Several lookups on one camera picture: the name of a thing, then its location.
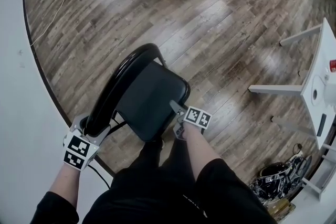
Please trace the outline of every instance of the black shirt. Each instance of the black shirt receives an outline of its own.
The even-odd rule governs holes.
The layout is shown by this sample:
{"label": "black shirt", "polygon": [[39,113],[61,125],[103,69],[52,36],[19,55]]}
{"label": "black shirt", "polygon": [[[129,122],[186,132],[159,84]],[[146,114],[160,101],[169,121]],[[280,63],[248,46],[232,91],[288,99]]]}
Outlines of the black shirt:
{"label": "black shirt", "polygon": [[[186,193],[173,178],[160,171],[142,173],[124,169],[116,175],[111,188],[94,202],[83,224],[179,219],[276,223],[226,163],[215,159],[202,169],[194,193]],[[47,192],[31,222],[77,223],[78,220],[76,209],[68,201]]]}

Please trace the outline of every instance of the chair backrest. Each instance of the chair backrest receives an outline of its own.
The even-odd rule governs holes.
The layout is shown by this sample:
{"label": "chair backrest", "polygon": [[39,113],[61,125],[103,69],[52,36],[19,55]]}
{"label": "chair backrest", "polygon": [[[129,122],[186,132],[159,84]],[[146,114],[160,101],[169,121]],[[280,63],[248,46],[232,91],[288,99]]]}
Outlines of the chair backrest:
{"label": "chair backrest", "polygon": [[96,137],[110,123],[119,100],[136,77],[155,58],[166,67],[162,55],[155,44],[145,44],[130,53],[116,68],[108,83],[100,93],[94,108],[86,121],[84,134]]}

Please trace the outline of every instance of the black metal chair frame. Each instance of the black metal chair frame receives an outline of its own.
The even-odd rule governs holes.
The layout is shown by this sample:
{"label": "black metal chair frame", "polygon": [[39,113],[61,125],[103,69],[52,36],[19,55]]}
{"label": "black metal chair frame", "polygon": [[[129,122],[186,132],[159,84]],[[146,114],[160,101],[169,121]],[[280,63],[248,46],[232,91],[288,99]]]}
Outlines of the black metal chair frame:
{"label": "black metal chair frame", "polygon": [[[156,58],[159,59],[164,68],[168,68],[155,44],[145,44],[139,47],[121,62],[100,93],[91,114],[81,121],[80,125],[83,128],[84,135],[97,137],[110,125],[111,119],[117,125],[111,128],[108,135],[127,124],[126,121],[118,123],[115,120],[118,102],[136,77]],[[190,86],[186,81],[185,84],[187,90],[180,105],[184,105],[190,94]]]}

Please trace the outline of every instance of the red object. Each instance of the red object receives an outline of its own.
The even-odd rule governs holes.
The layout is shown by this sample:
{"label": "red object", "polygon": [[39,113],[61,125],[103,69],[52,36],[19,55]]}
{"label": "red object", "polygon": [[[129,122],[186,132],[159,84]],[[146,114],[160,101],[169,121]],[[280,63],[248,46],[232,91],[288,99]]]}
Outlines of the red object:
{"label": "red object", "polygon": [[330,65],[330,71],[331,72],[336,72],[336,60],[331,60],[329,62],[329,65]]}

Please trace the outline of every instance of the person's arm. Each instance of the person's arm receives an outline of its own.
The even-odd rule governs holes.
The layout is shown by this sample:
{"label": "person's arm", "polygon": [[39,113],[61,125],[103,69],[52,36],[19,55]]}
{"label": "person's arm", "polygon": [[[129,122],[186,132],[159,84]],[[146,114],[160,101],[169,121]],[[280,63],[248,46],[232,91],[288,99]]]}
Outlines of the person's arm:
{"label": "person's arm", "polygon": [[63,164],[50,190],[37,205],[31,224],[77,223],[80,171]]}
{"label": "person's arm", "polygon": [[184,122],[183,137],[196,191],[209,219],[232,216],[238,223],[276,223],[254,193],[215,153],[198,128]]}

